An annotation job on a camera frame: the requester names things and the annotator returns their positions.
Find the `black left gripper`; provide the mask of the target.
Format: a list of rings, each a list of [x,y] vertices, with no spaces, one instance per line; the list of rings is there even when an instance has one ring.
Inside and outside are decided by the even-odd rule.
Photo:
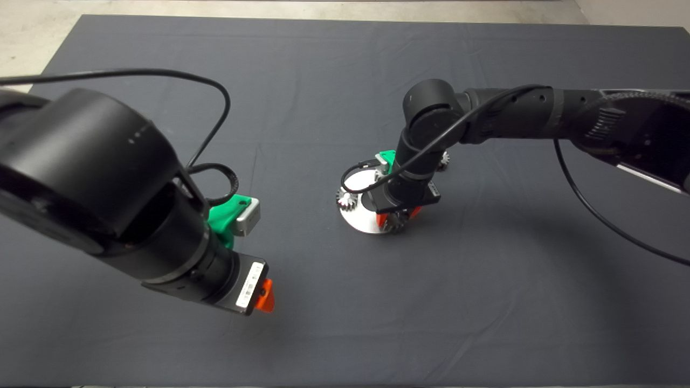
[[[217,236],[205,237],[192,258],[180,268],[141,285],[154,292],[203,304],[234,314],[274,311],[273,280],[266,279],[264,259],[241,254],[222,245]]]

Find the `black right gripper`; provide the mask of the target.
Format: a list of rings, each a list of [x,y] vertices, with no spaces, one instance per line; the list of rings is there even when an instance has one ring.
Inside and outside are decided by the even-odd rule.
[[[431,180],[407,179],[402,175],[390,179],[370,192],[370,202],[376,213],[378,228],[389,227],[389,213],[411,209],[409,218],[414,219],[423,206],[435,204],[440,199],[441,194]]]

